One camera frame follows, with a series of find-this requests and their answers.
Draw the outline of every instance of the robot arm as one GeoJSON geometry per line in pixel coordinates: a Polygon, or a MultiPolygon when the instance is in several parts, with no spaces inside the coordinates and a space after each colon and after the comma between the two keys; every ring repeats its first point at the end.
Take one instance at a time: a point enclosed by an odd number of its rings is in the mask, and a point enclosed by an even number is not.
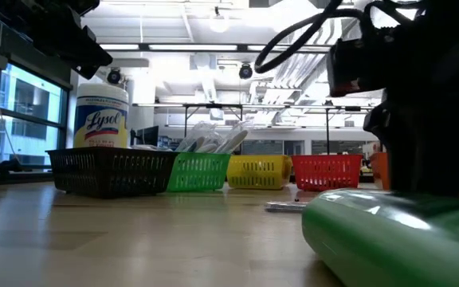
{"type": "Polygon", "coordinates": [[[0,22],[33,43],[43,54],[59,57],[81,76],[91,78],[111,56],[93,32],[80,26],[80,16],[99,0],[0,0],[0,22]]]}
{"type": "Polygon", "coordinates": [[[328,18],[360,20],[362,37],[339,40],[328,54],[331,96],[384,88],[386,99],[372,111],[364,129],[387,148],[391,189],[459,195],[459,3],[374,1],[363,11],[340,9],[332,0],[321,14],[288,27],[263,49],[256,72],[274,69],[292,56],[328,18]],[[371,8],[400,25],[375,28],[371,8]],[[411,21],[396,10],[418,9],[411,21]],[[311,25],[282,54],[264,59],[282,38],[311,25]],[[453,161],[447,161],[454,154],[453,161]]]}

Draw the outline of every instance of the black cable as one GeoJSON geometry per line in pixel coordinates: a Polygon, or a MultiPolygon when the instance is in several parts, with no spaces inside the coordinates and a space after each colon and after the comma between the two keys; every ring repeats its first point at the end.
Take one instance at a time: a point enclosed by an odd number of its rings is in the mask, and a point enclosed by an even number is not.
{"type": "Polygon", "coordinates": [[[383,13],[389,15],[391,18],[396,20],[400,25],[408,25],[412,22],[407,16],[399,13],[395,7],[397,3],[387,0],[385,2],[371,2],[364,7],[363,19],[360,22],[360,29],[363,32],[363,37],[367,36],[367,32],[370,32],[374,29],[373,21],[371,20],[371,9],[377,8],[380,9],[383,13]]]}
{"type": "Polygon", "coordinates": [[[256,62],[254,64],[254,69],[257,73],[266,73],[271,69],[276,68],[278,65],[282,64],[286,61],[289,57],[291,57],[296,51],[300,49],[309,39],[320,29],[323,25],[325,20],[338,9],[338,6],[343,2],[343,0],[331,0],[327,7],[325,7],[324,11],[320,14],[312,16],[310,18],[304,19],[301,22],[293,24],[288,28],[281,31],[278,35],[276,35],[261,51],[258,55],[256,62]],[[279,56],[273,58],[268,63],[263,64],[265,58],[269,55],[272,49],[286,36],[290,33],[294,32],[295,30],[306,26],[307,24],[311,23],[312,25],[306,30],[305,33],[300,35],[300,37],[295,41],[295,43],[291,44],[284,52],[282,52],[279,56]]]}
{"type": "Polygon", "coordinates": [[[414,17],[414,19],[417,18],[417,17],[422,16],[422,14],[424,13],[424,11],[425,11],[424,9],[419,9],[419,10],[417,10],[417,11],[415,12],[415,17],[414,17]]]}
{"type": "Polygon", "coordinates": [[[426,9],[426,0],[421,1],[399,1],[394,2],[392,0],[383,0],[383,2],[371,2],[364,8],[364,13],[357,9],[340,9],[338,6],[343,0],[331,0],[324,11],[320,14],[314,15],[310,18],[304,19],[296,24],[289,26],[284,29],[278,35],[276,35],[260,52],[255,63],[254,70],[257,73],[266,73],[283,62],[288,60],[296,51],[298,51],[309,39],[320,29],[323,23],[329,18],[340,18],[340,17],[351,17],[358,18],[361,21],[360,27],[363,35],[372,33],[375,30],[373,22],[371,20],[371,8],[376,7],[383,11],[385,14],[391,16],[394,20],[400,24],[408,24],[411,20],[399,13],[396,9],[426,9]],[[295,32],[296,30],[311,24],[311,26],[302,34],[300,37],[291,44],[284,52],[280,53],[279,56],[273,58],[267,63],[263,63],[266,57],[270,54],[273,48],[279,44],[286,36],[295,32]]]}
{"type": "Polygon", "coordinates": [[[298,51],[312,37],[312,35],[314,35],[320,29],[320,27],[323,25],[325,20],[329,18],[350,17],[350,18],[358,18],[360,20],[361,17],[363,16],[363,12],[357,9],[338,9],[338,10],[336,9],[331,14],[324,14],[326,10],[324,10],[324,12],[322,12],[321,14],[317,14],[310,18],[297,22],[296,24],[293,24],[289,26],[288,28],[282,30],[280,33],[278,33],[278,35],[276,35],[263,48],[263,50],[258,55],[256,62],[254,63],[254,70],[257,73],[267,73],[268,71],[275,69],[278,65],[282,64],[284,61],[288,60],[288,58],[290,58],[296,51],[298,51]],[[263,64],[263,61],[265,60],[265,58],[269,55],[272,49],[277,44],[279,44],[281,40],[283,40],[289,34],[295,32],[296,30],[308,24],[312,24],[311,27],[309,27],[309,29],[306,32],[304,32],[293,44],[291,44],[279,56],[263,64]]]}

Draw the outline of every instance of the small object on table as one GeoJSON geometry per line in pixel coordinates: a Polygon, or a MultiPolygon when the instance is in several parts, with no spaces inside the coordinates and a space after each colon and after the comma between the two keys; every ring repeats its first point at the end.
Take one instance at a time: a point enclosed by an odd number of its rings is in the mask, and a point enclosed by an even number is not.
{"type": "Polygon", "coordinates": [[[267,202],[265,210],[268,212],[302,213],[308,202],[267,202]]]}

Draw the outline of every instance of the wire mesh basket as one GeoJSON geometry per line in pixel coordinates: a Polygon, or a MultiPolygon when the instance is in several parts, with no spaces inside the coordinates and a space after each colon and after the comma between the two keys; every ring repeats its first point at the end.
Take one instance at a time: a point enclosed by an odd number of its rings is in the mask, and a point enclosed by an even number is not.
{"type": "Polygon", "coordinates": [[[181,152],[173,166],[169,191],[221,189],[231,155],[181,152]]]}
{"type": "Polygon", "coordinates": [[[165,191],[179,155],[114,147],[47,152],[57,189],[104,199],[165,191]]]}
{"type": "Polygon", "coordinates": [[[228,184],[233,188],[281,189],[292,172],[286,155],[234,155],[229,165],[228,184]]]}
{"type": "Polygon", "coordinates": [[[296,185],[303,191],[357,188],[362,158],[362,155],[294,155],[296,185]]]}

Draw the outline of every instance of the glass window pane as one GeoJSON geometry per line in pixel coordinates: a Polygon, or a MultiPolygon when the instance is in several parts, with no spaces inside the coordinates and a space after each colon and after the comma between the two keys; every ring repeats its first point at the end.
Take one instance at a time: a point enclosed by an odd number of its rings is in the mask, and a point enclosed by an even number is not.
{"type": "Polygon", "coordinates": [[[61,94],[61,88],[14,65],[1,73],[1,108],[59,123],[61,94]]]}
{"type": "Polygon", "coordinates": [[[243,155],[282,155],[282,140],[244,140],[243,155]]]}
{"type": "Polygon", "coordinates": [[[4,116],[3,120],[0,117],[0,162],[13,157],[5,128],[22,164],[50,165],[49,155],[45,151],[57,149],[57,128],[10,116],[4,116]]]}
{"type": "MultiPolygon", "coordinates": [[[[331,140],[330,152],[331,155],[362,155],[363,145],[365,141],[357,140],[331,140]]],[[[327,141],[313,140],[312,141],[312,154],[313,155],[326,155],[327,154],[327,141]]]]}
{"type": "Polygon", "coordinates": [[[284,141],[285,155],[303,155],[304,141],[303,140],[285,140],[284,141]]]}

